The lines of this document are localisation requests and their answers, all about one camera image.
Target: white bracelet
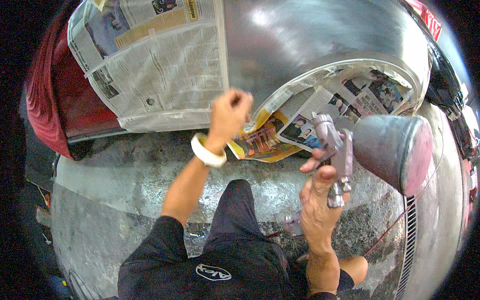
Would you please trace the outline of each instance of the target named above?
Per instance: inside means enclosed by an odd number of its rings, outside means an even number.
[[[204,162],[206,166],[219,168],[227,161],[227,154],[222,150],[223,155],[218,156],[205,149],[200,140],[206,140],[206,135],[203,133],[196,133],[191,141],[192,150],[195,155]]]

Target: spray gun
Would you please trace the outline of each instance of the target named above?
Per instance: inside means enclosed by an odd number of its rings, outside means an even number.
[[[328,207],[345,205],[343,194],[351,191],[354,156],[362,167],[406,197],[421,188],[433,153],[432,129],[424,117],[368,116],[355,124],[355,138],[346,129],[337,132],[329,115],[313,113],[313,123],[319,142],[327,150],[322,160],[331,159],[337,172],[328,193]],[[300,212],[286,216],[282,229],[301,236]]]

